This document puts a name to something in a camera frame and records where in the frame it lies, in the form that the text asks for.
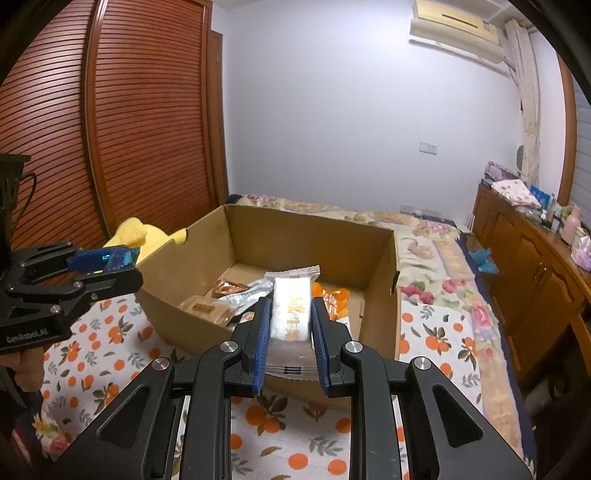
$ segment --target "light switch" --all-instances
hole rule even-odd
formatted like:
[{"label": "light switch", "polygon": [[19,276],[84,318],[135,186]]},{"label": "light switch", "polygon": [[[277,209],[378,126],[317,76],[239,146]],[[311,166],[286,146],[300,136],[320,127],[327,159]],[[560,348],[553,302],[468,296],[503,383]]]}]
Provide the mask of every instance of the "light switch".
[{"label": "light switch", "polygon": [[418,143],[419,152],[428,153],[430,155],[437,155],[437,145],[433,145],[427,142]]}]

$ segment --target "bed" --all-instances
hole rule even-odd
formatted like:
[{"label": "bed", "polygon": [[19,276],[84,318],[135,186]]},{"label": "bed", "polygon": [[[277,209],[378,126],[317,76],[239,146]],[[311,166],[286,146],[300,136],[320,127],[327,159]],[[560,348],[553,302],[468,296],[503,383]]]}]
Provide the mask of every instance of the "bed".
[{"label": "bed", "polygon": [[[394,230],[401,270],[400,360],[417,355],[430,358],[535,474],[535,443],[506,342],[468,254],[466,238],[454,226],[274,197],[235,196],[234,201]],[[133,295],[95,304],[74,324],[73,332],[70,340],[46,353],[44,408],[34,418],[37,437],[53,456],[151,359],[167,356],[180,362],[189,358],[159,338]],[[395,414],[402,425],[396,402]],[[175,472],[183,430],[181,422]],[[235,478],[348,477],[350,420],[344,412],[264,390],[258,399],[232,399],[231,430]],[[398,439],[408,479],[401,427]]]}]

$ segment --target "wooden louvered door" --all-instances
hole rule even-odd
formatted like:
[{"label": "wooden louvered door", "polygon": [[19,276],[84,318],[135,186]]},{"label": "wooden louvered door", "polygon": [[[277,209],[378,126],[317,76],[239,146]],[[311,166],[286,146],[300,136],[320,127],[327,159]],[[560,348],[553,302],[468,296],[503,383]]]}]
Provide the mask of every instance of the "wooden louvered door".
[{"label": "wooden louvered door", "polygon": [[105,3],[87,79],[102,205],[111,229],[137,216],[172,232],[217,205],[204,101],[210,4]]},{"label": "wooden louvered door", "polygon": [[[80,73],[93,0],[75,0],[39,33],[0,86],[0,152],[31,156],[35,196],[12,247],[105,241],[84,155]],[[18,209],[30,192],[22,184]]]}]

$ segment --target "cabinet handle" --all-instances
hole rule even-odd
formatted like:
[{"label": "cabinet handle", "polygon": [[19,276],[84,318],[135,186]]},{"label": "cabinet handle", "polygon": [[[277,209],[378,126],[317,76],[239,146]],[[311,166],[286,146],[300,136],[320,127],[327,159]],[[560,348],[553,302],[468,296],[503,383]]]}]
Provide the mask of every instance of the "cabinet handle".
[{"label": "cabinet handle", "polygon": [[538,283],[536,285],[540,285],[540,282],[542,281],[542,278],[544,278],[544,275],[546,274],[547,271],[548,271],[548,267],[544,267],[542,269],[542,273],[540,274],[540,277],[538,278]]},{"label": "cabinet handle", "polygon": [[535,281],[536,278],[538,278],[538,275],[540,275],[540,269],[542,268],[543,264],[542,262],[540,262],[540,264],[538,265],[538,268],[535,269],[535,274],[534,274],[534,278],[532,279],[533,281]]}]

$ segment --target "blue gripper pad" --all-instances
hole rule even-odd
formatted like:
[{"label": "blue gripper pad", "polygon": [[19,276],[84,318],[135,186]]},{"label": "blue gripper pad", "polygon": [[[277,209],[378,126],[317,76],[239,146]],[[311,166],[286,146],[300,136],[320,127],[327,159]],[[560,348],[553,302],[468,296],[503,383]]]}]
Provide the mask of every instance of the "blue gripper pad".
[{"label": "blue gripper pad", "polygon": [[265,367],[267,366],[267,350],[269,350],[269,334],[271,333],[271,302],[267,300],[261,320],[258,342],[256,344],[254,380],[252,388],[255,396],[261,393],[265,381]]},{"label": "blue gripper pad", "polygon": [[67,260],[68,270],[77,273],[110,272],[133,267],[139,257],[139,247],[125,245],[76,252]]},{"label": "blue gripper pad", "polygon": [[320,319],[316,305],[312,302],[312,340],[314,340],[314,353],[316,354],[316,366],[318,367],[318,378],[325,395],[328,395],[329,382],[329,359],[324,346],[324,336],[320,328]]}]

